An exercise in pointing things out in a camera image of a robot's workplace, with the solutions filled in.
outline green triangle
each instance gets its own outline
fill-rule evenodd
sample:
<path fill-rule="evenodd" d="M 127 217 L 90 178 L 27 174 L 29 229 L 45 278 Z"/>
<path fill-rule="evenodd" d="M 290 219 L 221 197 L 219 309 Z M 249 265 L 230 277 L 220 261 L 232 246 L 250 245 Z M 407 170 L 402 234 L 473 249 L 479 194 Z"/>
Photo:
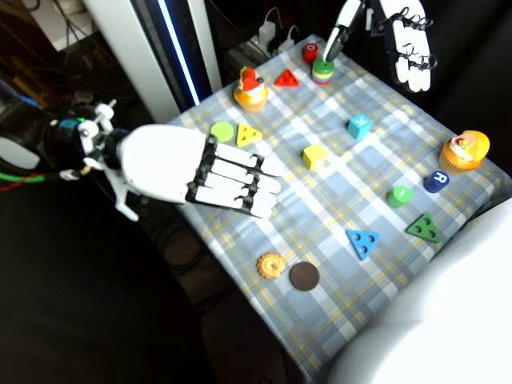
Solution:
<path fill-rule="evenodd" d="M 406 229 L 406 232 L 429 242 L 437 243 L 441 241 L 438 228 L 435 226 L 434 220 L 432 220 L 432 216 L 430 216 L 428 212 L 422 214 L 418 220 Z"/>

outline led light strip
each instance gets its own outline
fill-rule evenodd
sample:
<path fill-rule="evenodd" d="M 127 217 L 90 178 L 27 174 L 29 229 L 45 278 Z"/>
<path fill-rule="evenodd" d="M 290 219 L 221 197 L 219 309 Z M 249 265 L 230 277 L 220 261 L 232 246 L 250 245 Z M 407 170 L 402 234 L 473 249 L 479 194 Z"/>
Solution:
<path fill-rule="evenodd" d="M 176 54 L 178 55 L 178 60 L 182 66 L 186 82 L 189 85 L 190 93 L 192 94 L 192 98 L 194 99 L 194 104 L 198 106 L 198 94 L 195 91 L 194 82 L 192 82 L 192 78 L 190 77 L 189 68 L 188 66 L 186 66 L 185 56 L 183 56 L 182 48 L 179 45 L 178 36 L 176 35 L 176 31 L 174 30 L 173 22 L 170 20 L 170 14 L 169 10 L 167 9 L 166 1 L 158 0 L 158 5 L 160 6 L 160 11 L 162 12 L 163 19 L 166 22 L 167 30 L 169 31 L 170 39 L 172 40 L 174 49 L 176 50 Z"/>

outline red wire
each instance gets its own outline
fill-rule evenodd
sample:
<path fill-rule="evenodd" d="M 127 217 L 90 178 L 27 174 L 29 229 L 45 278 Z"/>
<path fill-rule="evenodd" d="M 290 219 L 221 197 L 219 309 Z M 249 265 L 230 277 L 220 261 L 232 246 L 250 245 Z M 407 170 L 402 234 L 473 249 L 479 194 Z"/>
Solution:
<path fill-rule="evenodd" d="M 41 176 L 40 174 L 29 174 L 26 178 L 22 178 L 19 182 L 13 182 L 12 184 L 9 184 L 8 186 L 2 186 L 0 187 L 0 192 L 7 192 L 9 190 L 13 190 L 14 188 L 18 188 L 19 186 L 22 186 L 25 181 L 27 181 L 29 178 L 36 178 L 38 176 Z"/>

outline green wire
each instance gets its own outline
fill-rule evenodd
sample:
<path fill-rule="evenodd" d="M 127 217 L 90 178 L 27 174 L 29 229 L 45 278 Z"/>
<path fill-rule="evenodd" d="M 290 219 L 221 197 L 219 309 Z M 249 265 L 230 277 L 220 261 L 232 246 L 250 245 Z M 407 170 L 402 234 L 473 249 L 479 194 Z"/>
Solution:
<path fill-rule="evenodd" d="M 23 176 L 13 176 L 12 174 L 3 174 L 0 172 L 0 180 L 5 180 L 6 182 L 20 182 L 25 177 Z M 44 176 L 34 176 L 32 178 L 28 178 L 27 180 L 23 182 L 44 182 L 45 177 Z"/>

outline red cylinder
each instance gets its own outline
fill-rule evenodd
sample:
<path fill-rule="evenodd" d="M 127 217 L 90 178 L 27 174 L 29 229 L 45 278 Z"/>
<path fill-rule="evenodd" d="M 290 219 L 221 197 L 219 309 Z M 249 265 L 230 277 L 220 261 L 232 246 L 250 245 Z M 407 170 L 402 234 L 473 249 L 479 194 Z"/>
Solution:
<path fill-rule="evenodd" d="M 308 64 L 311 64 L 314 62 L 314 60 L 317 58 L 318 54 L 318 47 L 316 44 L 307 44 L 304 49 L 302 50 L 302 54 L 304 57 L 304 61 Z"/>

